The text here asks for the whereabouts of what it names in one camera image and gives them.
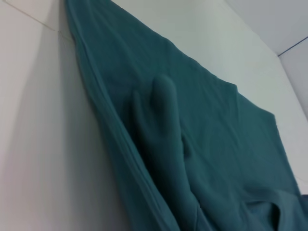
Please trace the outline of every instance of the green towel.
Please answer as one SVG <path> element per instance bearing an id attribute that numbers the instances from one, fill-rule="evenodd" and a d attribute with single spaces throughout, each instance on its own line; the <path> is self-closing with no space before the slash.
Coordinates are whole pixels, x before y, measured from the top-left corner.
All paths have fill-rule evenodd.
<path id="1" fill-rule="evenodd" d="M 274 115 L 110 0 L 66 0 L 136 231 L 307 231 Z"/>

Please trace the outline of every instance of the teal cloth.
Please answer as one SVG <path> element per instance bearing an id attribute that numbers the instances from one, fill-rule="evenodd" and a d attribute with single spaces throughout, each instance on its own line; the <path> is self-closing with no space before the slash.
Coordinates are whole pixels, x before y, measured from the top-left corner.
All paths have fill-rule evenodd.
<path id="1" fill-rule="evenodd" d="M 109 0 L 66 0 L 135 231 L 307 231 L 274 115 Z"/>

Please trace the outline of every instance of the white wall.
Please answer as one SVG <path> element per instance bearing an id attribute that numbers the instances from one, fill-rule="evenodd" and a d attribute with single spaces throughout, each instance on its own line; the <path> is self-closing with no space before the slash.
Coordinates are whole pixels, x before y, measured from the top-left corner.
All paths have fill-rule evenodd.
<path id="1" fill-rule="evenodd" d="M 308 39 L 284 53 L 280 59 L 308 118 Z"/>
<path id="2" fill-rule="evenodd" d="M 73 44 L 2 1 L 0 31 L 0 230 L 128 230 Z"/>
<path id="3" fill-rule="evenodd" d="M 225 0 L 276 54 L 308 36 L 307 0 Z"/>
<path id="4" fill-rule="evenodd" d="M 224 2 L 116 2 L 273 112 L 293 171 L 308 182 L 308 123 L 280 60 Z M 50 6 L 47 17 L 28 14 L 51 25 Z M 4 2 L 0 31 L 0 229 L 128 230 L 72 43 Z"/>

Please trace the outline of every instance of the teal garment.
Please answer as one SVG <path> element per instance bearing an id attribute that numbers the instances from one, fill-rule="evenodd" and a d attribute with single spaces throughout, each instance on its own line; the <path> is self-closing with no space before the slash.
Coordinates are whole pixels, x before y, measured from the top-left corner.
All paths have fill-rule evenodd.
<path id="1" fill-rule="evenodd" d="M 110 0 L 66 0 L 135 231 L 307 231 L 274 115 Z"/>

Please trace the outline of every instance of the ceiling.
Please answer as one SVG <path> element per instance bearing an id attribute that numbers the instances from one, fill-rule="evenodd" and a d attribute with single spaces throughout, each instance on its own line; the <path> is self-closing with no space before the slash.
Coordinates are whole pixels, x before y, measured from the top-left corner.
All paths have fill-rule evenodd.
<path id="1" fill-rule="evenodd" d="M 277 55 L 308 36 L 307 0 L 225 0 Z"/>

